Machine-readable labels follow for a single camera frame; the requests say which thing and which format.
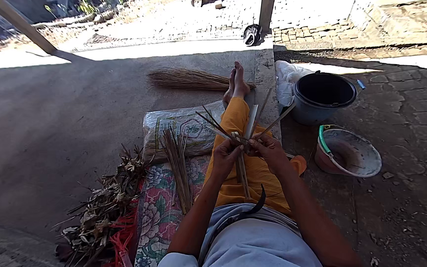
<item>black bucket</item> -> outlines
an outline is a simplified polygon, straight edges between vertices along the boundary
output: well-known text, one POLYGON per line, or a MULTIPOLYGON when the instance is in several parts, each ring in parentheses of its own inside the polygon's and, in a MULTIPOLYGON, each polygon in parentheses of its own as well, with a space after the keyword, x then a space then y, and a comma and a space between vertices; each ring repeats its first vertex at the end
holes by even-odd
POLYGON ((294 84, 292 110, 295 121, 304 125, 318 125, 337 109, 353 103, 357 89, 346 78, 332 73, 315 72, 302 76, 294 84))

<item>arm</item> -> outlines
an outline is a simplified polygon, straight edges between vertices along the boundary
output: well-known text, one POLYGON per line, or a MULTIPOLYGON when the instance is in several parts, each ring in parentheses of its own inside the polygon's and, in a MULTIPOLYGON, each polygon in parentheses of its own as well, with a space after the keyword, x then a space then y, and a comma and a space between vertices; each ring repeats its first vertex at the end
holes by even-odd
POLYGON ((233 148, 231 140, 227 139, 215 149, 212 174, 175 232, 168 253, 178 252, 199 258, 210 217, 217 202, 218 192, 232 170, 243 146, 236 147, 234 150, 233 148))
POLYGON ((362 266, 359 257, 339 228, 317 204, 307 185, 289 163, 279 141, 269 136, 262 136, 261 140, 264 145, 254 139, 250 140, 250 144, 256 153, 264 157, 271 173, 276 175, 281 183, 301 235, 321 263, 329 267, 362 266))

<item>floral cloth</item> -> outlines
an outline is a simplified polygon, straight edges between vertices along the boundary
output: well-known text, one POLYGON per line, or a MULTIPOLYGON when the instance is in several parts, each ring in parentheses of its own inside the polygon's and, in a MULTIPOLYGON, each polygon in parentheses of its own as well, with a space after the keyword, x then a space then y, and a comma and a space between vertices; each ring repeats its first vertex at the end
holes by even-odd
MULTIPOLYGON (((210 155, 189 160, 187 173, 192 182, 193 198, 204 184, 210 155)), ((174 174, 169 163, 153 165, 143 185, 139 200, 141 226, 135 267, 156 267, 167 252, 169 243, 183 215, 177 193, 174 195, 174 174)))

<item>broom bristles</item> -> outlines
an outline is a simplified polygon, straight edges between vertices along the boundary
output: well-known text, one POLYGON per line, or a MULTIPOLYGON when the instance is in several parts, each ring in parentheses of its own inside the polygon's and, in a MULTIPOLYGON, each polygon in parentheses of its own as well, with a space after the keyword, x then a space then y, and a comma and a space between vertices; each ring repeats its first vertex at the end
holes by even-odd
MULTIPOLYGON (((227 91, 227 77, 187 68, 162 68, 148 74, 151 85, 165 89, 227 91)), ((254 83, 246 82, 250 89, 254 83)))

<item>bucket handle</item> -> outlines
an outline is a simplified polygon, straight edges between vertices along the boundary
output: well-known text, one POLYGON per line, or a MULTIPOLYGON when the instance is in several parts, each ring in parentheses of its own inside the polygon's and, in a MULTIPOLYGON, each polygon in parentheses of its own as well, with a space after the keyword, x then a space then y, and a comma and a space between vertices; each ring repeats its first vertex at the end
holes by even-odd
POLYGON ((324 140, 324 129, 325 130, 329 130, 331 128, 338 128, 338 129, 342 129, 342 130, 347 130, 339 125, 335 125, 335 124, 324 124, 319 126, 319 142, 321 143, 322 148, 324 148, 324 151, 329 155, 330 158, 333 158, 334 155, 332 155, 332 151, 329 149, 329 147, 327 146, 327 144, 325 143, 324 140))
MULTIPOLYGON (((337 76, 341 76, 342 78, 346 79, 347 81, 352 81, 352 79, 351 79, 351 78, 349 78, 349 77, 347 77, 347 76, 340 75, 340 74, 335 74, 335 75, 337 75, 337 76)), ((367 87, 366 87, 366 86, 365 86, 365 84, 364 84, 362 81, 360 81, 359 79, 355 80, 355 82, 357 82, 357 83, 359 84, 359 87, 360 87, 360 89, 361 89, 359 92, 357 92, 357 96, 358 96, 358 95, 359 95, 363 90, 367 89, 367 87)))
POLYGON ((333 157, 331 150, 329 149, 329 147, 327 146, 327 144, 324 141, 324 128, 325 126, 328 126, 327 129, 330 128, 330 125, 321 125, 319 126, 319 142, 321 143, 322 148, 324 148, 324 151, 329 155, 329 157, 333 157))

